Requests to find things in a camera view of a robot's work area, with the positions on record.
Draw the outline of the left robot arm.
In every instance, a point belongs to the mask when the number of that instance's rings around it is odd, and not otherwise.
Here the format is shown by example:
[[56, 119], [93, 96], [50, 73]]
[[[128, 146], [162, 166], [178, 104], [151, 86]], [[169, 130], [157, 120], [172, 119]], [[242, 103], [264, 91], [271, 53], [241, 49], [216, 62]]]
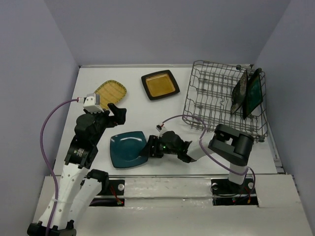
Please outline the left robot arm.
[[109, 188], [107, 172], [91, 169], [98, 153], [97, 144], [105, 129], [123, 125], [127, 110], [113, 103], [97, 112], [84, 108], [76, 120], [75, 135], [67, 151], [63, 172], [54, 179], [55, 192], [38, 222], [31, 223], [30, 236], [74, 236], [76, 226], [97, 194]]

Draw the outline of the black floral square plate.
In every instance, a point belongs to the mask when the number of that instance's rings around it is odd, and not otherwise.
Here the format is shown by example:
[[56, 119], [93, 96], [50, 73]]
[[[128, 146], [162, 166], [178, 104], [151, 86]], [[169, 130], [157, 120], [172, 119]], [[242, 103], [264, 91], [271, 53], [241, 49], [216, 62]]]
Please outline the black floral square plate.
[[230, 108], [230, 112], [232, 114], [236, 113], [244, 102], [246, 96], [247, 82], [248, 72], [247, 70], [245, 70], [232, 91], [232, 105]]

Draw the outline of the amber square plate black rim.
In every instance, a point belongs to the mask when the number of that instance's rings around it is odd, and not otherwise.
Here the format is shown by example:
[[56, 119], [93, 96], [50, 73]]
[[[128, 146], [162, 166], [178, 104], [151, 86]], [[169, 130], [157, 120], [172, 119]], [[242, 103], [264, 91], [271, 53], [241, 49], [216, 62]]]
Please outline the amber square plate black rim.
[[151, 101], [167, 98], [180, 92], [170, 70], [162, 70], [141, 77], [143, 88]]

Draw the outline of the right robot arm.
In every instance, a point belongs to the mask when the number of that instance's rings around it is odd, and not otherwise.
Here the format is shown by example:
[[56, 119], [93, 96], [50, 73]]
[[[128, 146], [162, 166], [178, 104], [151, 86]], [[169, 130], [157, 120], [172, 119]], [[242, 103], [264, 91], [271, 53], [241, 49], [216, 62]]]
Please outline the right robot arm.
[[184, 141], [163, 124], [158, 125], [157, 130], [159, 134], [149, 136], [139, 156], [162, 158], [165, 154], [171, 154], [185, 163], [207, 156], [229, 171], [226, 186], [230, 192], [237, 193], [244, 188], [254, 143], [250, 134], [219, 124], [211, 136], [200, 137], [198, 141]]

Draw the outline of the teal square plate black rim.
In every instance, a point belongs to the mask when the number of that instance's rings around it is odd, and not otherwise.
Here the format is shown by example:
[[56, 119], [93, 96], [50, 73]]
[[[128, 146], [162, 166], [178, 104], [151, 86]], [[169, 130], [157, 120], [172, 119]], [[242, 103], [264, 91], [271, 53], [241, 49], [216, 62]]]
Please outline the teal square plate black rim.
[[246, 119], [252, 111], [263, 102], [261, 70], [258, 68], [247, 82], [246, 95], [243, 102], [243, 119]]

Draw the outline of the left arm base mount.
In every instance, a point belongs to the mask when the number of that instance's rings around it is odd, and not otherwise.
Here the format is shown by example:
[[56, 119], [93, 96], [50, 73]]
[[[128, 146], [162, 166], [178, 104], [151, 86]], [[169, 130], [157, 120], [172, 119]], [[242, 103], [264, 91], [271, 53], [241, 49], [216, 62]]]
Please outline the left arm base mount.
[[124, 207], [125, 206], [125, 180], [110, 179], [108, 187], [102, 187], [101, 191], [93, 198], [91, 207]]

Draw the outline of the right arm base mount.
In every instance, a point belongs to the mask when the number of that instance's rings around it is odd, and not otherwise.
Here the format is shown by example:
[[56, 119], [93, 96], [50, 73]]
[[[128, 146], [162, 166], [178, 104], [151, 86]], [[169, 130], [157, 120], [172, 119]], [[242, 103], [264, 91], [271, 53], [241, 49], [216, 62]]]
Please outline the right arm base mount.
[[258, 206], [252, 178], [245, 178], [241, 185], [232, 183], [227, 178], [215, 178], [211, 180], [210, 190], [214, 206]]

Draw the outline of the dark teal blue plate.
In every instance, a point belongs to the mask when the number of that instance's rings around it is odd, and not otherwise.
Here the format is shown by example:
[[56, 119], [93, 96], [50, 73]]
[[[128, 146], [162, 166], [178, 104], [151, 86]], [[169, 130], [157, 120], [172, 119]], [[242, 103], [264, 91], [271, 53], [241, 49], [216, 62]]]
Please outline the dark teal blue plate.
[[127, 169], [140, 166], [148, 161], [139, 155], [147, 143], [142, 131], [125, 132], [110, 138], [110, 158], [116, 169]]

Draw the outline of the yellow green striped plate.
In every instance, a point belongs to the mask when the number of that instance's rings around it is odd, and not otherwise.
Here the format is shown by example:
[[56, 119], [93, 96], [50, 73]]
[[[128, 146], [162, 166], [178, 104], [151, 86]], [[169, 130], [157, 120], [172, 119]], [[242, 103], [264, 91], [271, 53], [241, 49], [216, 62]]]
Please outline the yellow green striped plate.
[[115, 80], [108, 80], [95, 90], [95, 94], [100, 96], [101, 108], [108, 110], [108, 104], [120, 102], [126, 96], [127, 89]]

